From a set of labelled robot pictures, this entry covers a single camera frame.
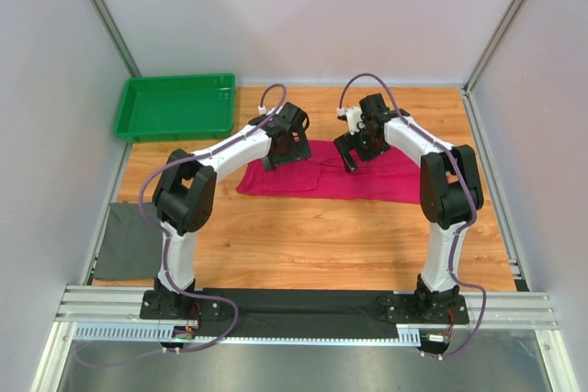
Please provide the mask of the magenta t shirt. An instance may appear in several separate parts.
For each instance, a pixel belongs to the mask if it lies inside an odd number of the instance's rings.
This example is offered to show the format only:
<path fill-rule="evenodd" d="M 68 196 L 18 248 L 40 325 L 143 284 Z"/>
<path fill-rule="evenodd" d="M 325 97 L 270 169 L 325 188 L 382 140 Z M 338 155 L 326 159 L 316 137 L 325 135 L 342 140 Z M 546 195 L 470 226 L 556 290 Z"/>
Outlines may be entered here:
<path fill-rule="evenodd" d="M 310 159 L 274 171 L 265 170 L 259 160 L 249 163 L 236 191 L 249 196 L 420 202 L 420 170 L 400 150 L 392 148 L 370 162 L 359 161 L 349 174 L 332 142 L 312 140 L 310 147 Z"/>

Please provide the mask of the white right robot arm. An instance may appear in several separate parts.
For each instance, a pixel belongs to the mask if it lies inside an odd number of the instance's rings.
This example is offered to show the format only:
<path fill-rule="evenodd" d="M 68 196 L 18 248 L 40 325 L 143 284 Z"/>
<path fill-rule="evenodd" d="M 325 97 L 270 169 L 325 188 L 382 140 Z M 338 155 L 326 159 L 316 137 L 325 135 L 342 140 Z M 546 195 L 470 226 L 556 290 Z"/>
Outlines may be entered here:
<path fill-rule="evenodd" d="M 391 149 L 419 168 L 420 207 L 430 225 L 427 255 L 411 294 L 382 298 L 389 321 L 467 323 L 458 265 L 469 226 L 484 202 L 474 150 L 442 141 L 406 111 L 388 108 L 380 94 L 366 96 L 358 106 L 338 107 L 337 116 L 348 126 L 334 141 L 347 172 Z"/>

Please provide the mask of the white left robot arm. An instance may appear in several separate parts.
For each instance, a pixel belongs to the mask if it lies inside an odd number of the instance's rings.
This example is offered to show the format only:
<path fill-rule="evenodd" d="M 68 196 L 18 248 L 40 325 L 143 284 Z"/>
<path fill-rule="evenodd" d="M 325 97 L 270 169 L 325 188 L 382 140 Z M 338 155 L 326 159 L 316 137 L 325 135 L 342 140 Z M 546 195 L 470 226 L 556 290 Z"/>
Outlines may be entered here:
<path fill-rule="evenodd" d="M 307 160 L 308 114 L 287 102 L 249 121 L 237 134 L 210 148 L 173 151 L 153 192 L 156 225 L 162 229 L 160 270 L 145 292 L 142 319 L 197 317 L 199 300 L 193 268 L 198 231 L 208 222 L 218 183 L 241 167 L 259 160 L 268 171 Z"/>

